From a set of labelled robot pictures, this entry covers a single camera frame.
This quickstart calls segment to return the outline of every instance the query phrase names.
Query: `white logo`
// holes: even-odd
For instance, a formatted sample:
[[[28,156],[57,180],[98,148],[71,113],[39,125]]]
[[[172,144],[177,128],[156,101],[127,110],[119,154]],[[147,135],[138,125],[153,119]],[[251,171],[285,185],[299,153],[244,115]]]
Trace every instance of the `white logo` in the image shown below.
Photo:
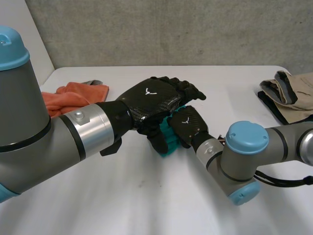
[[[151,93],[151,92],[148,91],[148,88],[146,88],[146,95],[147,94],[157,94],[157,93]]]
[[[189,117],[188,117],[187,121],[182,121],[181,123],[189,124]]]

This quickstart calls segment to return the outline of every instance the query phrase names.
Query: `white tabletop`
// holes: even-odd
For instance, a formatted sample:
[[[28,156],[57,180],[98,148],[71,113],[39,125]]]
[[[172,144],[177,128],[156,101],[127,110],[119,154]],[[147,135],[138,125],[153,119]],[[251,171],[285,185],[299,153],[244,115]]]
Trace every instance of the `white tabletop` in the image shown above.
[[[108,100],[150,76],[194,83],[206,101],[192,101],[210,134],[224,135],[239,120],[279,125],[255,92],[276,66],[97,67],[56,70],[41,87],[55,92],[70,81],[98,79]],[[313,187],[261,184],[237,207],[206,173],[192,149],[158,155],[145,136],[123,136],[117,154],[90,157],[21,196],[0,204],[4,235],[311,235]],[[302,179],[313,168],[296,162],[264,166],[274,177]]]

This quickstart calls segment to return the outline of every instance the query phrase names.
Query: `light blue joint cap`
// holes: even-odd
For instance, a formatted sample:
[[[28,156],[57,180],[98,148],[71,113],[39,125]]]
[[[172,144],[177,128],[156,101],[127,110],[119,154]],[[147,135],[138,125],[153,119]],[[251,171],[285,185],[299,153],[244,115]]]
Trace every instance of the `light blue joint cap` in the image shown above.
[[[259,124],[239,121],[226,134],[226,144],[232,151],[244,155],[262,152],[268,145],[268,132]]]
[[[19,196],[19,194],[8,190],[5,186],[0,184],[0,203],[10,199],[11,197]]]
[[[0,71],[11,70],[26,64],[29,52],[19,33],[0,25]]]
[[[260,192],[260,184],[255,181],[242,188],[234,191],[228,198],[236,205],[240,206],[243,203],[250,201]]]

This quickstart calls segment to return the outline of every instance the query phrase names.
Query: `carbon fiber hand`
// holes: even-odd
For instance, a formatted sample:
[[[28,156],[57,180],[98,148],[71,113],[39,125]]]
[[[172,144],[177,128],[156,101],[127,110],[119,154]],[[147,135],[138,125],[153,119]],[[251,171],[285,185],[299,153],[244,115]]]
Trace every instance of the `carbon fiber hand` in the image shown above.
[[[193,84],[168,77],[146,79],[117,98],[129,108],[133,129],[146,135],[159,153],[168,151],[159,125],[175,109],[193,99],[205,100],[206,97]]]

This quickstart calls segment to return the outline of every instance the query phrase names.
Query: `orange cloth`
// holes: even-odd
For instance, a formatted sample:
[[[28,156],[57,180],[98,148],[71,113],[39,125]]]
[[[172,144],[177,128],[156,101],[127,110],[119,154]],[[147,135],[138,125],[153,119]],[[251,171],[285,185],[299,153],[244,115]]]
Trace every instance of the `orange cloth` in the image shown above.
[[[53,118],[89,104],[105,101],[108,92],[109,87],[105,85],[91,86],[69,82],[65,87],[59,87],[55,94],[42,92],[42,95],[49,115]]]

